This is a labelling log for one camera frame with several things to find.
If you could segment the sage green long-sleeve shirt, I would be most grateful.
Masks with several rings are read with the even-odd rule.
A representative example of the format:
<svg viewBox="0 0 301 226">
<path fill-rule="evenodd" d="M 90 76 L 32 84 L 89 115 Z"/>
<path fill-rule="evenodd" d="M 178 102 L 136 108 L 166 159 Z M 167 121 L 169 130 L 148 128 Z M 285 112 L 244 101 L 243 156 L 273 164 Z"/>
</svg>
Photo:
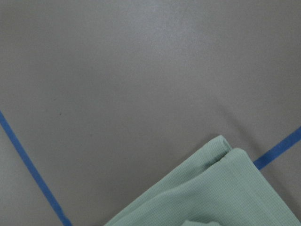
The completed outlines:
<svg viewBox="0 0 301 226">
<path fill-rule="evenodd" d="M 247 153 L 210 140 L 108 221 L 110 226 L 298 226 Z"/>
</svg>

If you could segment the blue tape grid lines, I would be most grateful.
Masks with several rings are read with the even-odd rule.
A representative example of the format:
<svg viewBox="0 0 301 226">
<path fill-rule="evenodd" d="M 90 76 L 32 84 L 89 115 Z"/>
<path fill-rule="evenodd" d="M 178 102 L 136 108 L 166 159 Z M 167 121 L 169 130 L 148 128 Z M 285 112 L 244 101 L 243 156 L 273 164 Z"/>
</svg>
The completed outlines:
<svg viewBox="0 0 301 226">
<path fill-rule="evenodd" d="M 35 165 L 31 161 L 29 155 L 24 150 L 22 144 L 18 140 L 17 136 L 13 132 L 11 126 L 9 125 L 8 121 L 6 120 L 5 116 L 1 113 L 0 114 L 0 124 L 4 129 L 7 137 L 9 138 L 10 142 L 14 146 L 15 150 L 19 154 L 21 160 L 23 161 L 24 165 L 28 169 L 29 173 L 31 174 L 32 178 L 35 180 L 36 184 L 42 191 L 43 195 L 47 199 L 49 205 L 52 207 L 53 211 L 61 221 L 62 225 L 64 226 L 71 226 L 71 221 L 67 218 L 64 214 L 62 207 L 60 206 L 59 202 L 56 200 L 54 195 L 52 194 L 51 190 L 47 186 L 46 182 L 36 169 Z M 280 141 L 277 145 L 273 148 L 268 150 L 265 154 L 260 156 L 257 160 L 253 162 L 258 170 L 265 168 L 271 162 L 273 162 L 276 158 L 278 158 L 282 153 L 290 149 L 296 143 L 301 140 L 301 129 L 298 128 L 282 141 Z"/>
</svg>

